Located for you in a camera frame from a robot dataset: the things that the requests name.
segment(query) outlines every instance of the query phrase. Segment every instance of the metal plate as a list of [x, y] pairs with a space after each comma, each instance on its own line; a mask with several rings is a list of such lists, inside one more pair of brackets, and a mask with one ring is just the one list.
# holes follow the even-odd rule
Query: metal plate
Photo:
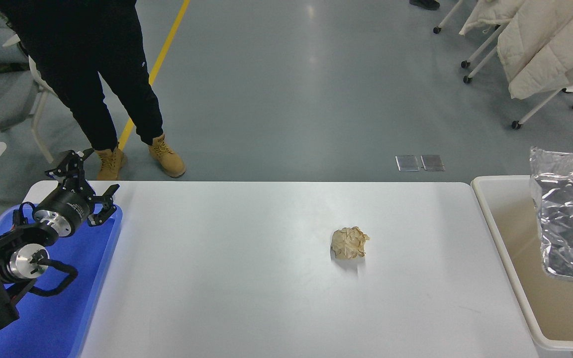
[[421, 156], [421, 162], [426, 172], [443, 172], [446, 170], [440, 156]]
[[400, 172], [418, 172], [419, 162], [416, 156], [395, 156]]

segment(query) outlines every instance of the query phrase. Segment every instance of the white jacket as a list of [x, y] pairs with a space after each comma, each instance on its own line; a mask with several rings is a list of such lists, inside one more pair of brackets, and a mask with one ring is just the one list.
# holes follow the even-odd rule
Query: white jacket
[[498, 37], [512, 98], [573, 85], [573, 0], [526, 0]]
[[460, 35], [487, 25], [503, 25], [510, 22], [525, 0], [479, 0], [464, 23]]

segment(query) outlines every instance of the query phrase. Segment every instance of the gray floor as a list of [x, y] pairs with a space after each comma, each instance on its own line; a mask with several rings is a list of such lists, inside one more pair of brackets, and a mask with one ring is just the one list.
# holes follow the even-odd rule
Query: gray floor
[[[463, 181], [528, 174], [528, 149], [573, 152], [573, 94], [520, 131], [509, 127], [544, 95], [512, 100], [498, 59], [470, 85], [459, 66], [487, 37], [457, 32], [464, 3], [425, 11], [406, 0], [200, 0], [189, 5], [154, 90], [168, 140], [191, 181]], [[137, 4], [150, 66], [182, 1]], [[127, 114], [106, 91], [120, 132]], [[41, 132], [53, 153], [88, 143], [50, 98]], [[29, 122], [0, 132], [0, 213], [44, 179]], [[132, 134], [128, 180], [169, 180]], [[401, 173], [395, 156], [438, 154], [445, 172]], [[90, 178], [98, 160], [87, 163]]]

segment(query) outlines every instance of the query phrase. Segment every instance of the person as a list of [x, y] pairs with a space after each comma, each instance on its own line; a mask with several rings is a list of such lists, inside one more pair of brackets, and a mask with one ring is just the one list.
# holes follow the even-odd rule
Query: person
[[99, 75], [162, 170], [175, 178], [185, 172], [162, 129], [135, 5], [136, 0], [0, 0], [0, 13], [100, 157], [99, 180], [118, 179], [127, 159], [118, 148]]

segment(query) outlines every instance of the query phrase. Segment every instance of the blue tray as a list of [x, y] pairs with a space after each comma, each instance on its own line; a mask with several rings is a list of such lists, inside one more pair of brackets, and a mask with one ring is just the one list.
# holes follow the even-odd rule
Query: blue tray
[[[10, 230], [16, 208], [0, 216], [0, 235]], [[32, 222], [32, 210], [24, 207], [23, 213]], [[80, 353], [116, 247], [122, 216], [116, 207], [102, 226], [83, 223], [73, 236], [60, 238], [47, 248], [51, 259], [73, 265], [79, 275], [61, 294], [39, 297], [28, 293], [23, 297], [16, 306], [20, 319], [0, 331], [0, 357], [73, 358]], [[65, 276], [50, 268], [37, 279], [36, 287], [55, 288]]]

